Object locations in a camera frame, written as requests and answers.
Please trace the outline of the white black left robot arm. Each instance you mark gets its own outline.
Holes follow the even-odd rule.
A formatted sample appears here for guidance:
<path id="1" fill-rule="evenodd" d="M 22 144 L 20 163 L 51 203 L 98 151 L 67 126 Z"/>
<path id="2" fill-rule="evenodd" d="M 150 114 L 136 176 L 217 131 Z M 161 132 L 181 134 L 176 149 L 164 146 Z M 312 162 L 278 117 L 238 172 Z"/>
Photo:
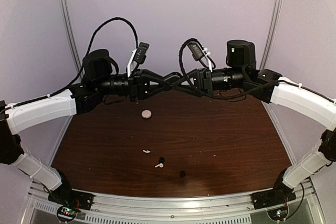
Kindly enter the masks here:
<path id="1" fill-rule="evenodd" d="M 129 97 L 134 101 L 171 89 L 165 77 L 150 70 L 113 74 L 119 68 L 106 49 L 86 55 L 83 68 L 83 80 L 58 94 L 12 104 L 1 101 L 1 163 L 13 165 L 41 182 L 64 205 L 75 201 L 75 192 L 64 175 L 24 151 L 19 133 L 57 118 L 88 113 L 108 95 Z"/>

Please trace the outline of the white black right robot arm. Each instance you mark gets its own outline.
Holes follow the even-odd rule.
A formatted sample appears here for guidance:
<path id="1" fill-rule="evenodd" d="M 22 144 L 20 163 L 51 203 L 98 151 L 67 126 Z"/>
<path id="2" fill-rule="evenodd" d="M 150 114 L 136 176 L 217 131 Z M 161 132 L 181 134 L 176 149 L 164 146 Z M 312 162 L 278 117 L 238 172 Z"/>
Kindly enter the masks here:
<path id="1" fill-rule="evenodd" d="M 173 89 L 224 101 L 250 95 L 289 108 L 325 127 L 320 143 L 279 175 L 269 192 L 271 202 L 279 204 L 303 180 L 335 162 L 335 100 L 275 71 L 258 70 L 253 42 L 229 40 L 226 46 L 227 67 L 217 69 L 210 52 L 196 38 L 185 41 L 178 53 L 182 77 L 173 83 Z"/>

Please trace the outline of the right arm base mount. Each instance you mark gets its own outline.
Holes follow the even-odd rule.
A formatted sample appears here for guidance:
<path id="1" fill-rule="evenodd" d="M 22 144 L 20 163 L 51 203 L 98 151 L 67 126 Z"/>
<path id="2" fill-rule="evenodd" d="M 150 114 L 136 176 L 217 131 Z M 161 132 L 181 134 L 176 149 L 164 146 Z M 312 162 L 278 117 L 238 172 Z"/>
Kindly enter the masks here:
<path id="1" fill-rule="evenodd" d="M 286 193 L 283 190 L 258 191 L 251 195 L 254 209 L 266 209 L 268 217 L 273 221 L 285 221 L 289 215 L 288 203 L 296 199 L 292 191 Z"/>

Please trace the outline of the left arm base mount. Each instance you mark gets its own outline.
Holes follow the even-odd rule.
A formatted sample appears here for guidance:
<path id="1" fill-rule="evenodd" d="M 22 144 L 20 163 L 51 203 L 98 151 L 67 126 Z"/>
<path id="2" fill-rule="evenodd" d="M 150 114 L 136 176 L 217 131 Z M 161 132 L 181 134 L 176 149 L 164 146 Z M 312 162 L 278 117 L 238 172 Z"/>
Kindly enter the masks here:
<path id="1" fill-rule="evenodd" d="M 48 192 L 48 200 L 57 203 L 56 217 L 59 221 L 71 222 L 84 215 L 84 210 L 90 210 L 93 194 L 73 190 L 70 197 L 61 197 L 55 192 Z"/>

